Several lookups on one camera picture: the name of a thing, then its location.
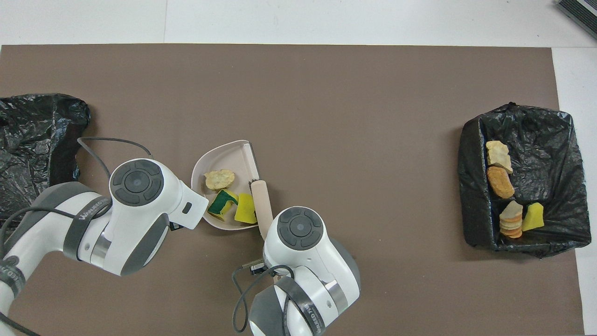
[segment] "white tile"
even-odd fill
[[[553,0],[169,0],[164,41],[597,46]]]
[[[574,119],[583,156],[591,233],[597,234],[597,48],[554,48],[560,110]],[[597,243],[576,249],[585,334],[597,334]]]
[[[166,0],[0,0],[0,44],[163,42]]]

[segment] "white robotic arm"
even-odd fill
[[[180,181],[170,169],[150,159],[120,165],[110,177],[110,199],[78,182],[47,188],[33,202],[71,213],[29,212],[6,241],[0,262],[0,312],[8,314],[46,253],[63,251],[119,276],[144,267],[164,241],[168,228],[194,229],[208,200]],[[0,323],[0,335],[11,335]]]
[[[288,266],[294,279],[286,274],[256,295],[249,313],[254,335],[321,335],[359,297],[356,262],[328,237],[312,209],[282,211],[269,228],[263,258],[267,267]]]

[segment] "black trash bag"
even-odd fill
[[[508,146],[514,196],[498,197],[487,180],[485,143]],[[591,242],[583,161],[572,116],[565,112],[509,103],[468,121],[458,149],[464,239],[494,251],[552,256]],[[511,239],[500,234],[499,214],[516,200],[539,202],[545,226]]]
[[[76,181],[77,138],[90,121],[87,104],[65,94],[0,98],[0,219],[31,205],[47,187]],[[20,222],[13,221],[14,228]]]

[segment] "round gray button pad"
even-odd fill
[[[128,206],[142,206],[156,199],[164,188],[159,166],[149,160],[127,162],[114,173],[111,182],[116,199]]]
[[[308,250],[319,243],[323,233],[321,217],[306,207],[291,207],[278,218],[278,237],[291,249]]]

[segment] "yellow sponge piece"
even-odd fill
[[[223,221],[223,215],[230,210],[232,203],[238,204],[238,196],[228,189],[222,189],[218,192],[216,199],[207,209],[207,212]]]
[[[540,203],[533,203],[528,206],[527,215],[522,220],[522,230],[528,231],[544,226],[543,206]]]
[[[255,216],[255,204],[253,203],[253,197],[251,195],[238,194],[238,207],[236,208],[234,220],[247,224],[255,224],[257,222],[257,217]]]

